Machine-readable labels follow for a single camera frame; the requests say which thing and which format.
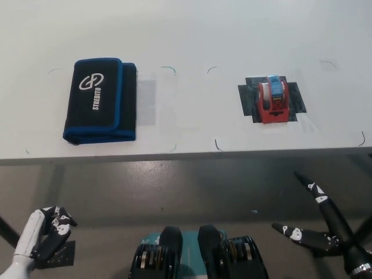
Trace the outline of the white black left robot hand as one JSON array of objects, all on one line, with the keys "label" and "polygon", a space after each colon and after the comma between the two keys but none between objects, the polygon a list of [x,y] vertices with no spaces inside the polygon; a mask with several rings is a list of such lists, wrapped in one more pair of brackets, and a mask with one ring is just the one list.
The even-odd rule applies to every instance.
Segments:
[{"label": "white black left robot hand", "polygon": [[32,212],[17,243],[13,261],[46,262],[61,250],[77,222],[64,207],[51,206]]}]

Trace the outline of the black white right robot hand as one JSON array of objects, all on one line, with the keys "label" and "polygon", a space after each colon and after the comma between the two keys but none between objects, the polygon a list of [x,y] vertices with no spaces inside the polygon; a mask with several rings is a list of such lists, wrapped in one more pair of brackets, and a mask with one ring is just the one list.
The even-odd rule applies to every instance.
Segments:
[{"label": "black white right robot hand", "polygon": [[337,205],[314,180],[297,171],[294,175],[316,201],[328,231],[317,232],[281,223],[273,223],[272,228],[308,249],[315,258],[342,256],[349,278],[371,278],[371,252],[363,247],[363,242],[371,236],[371,218],[357,231],[352,231]]}]

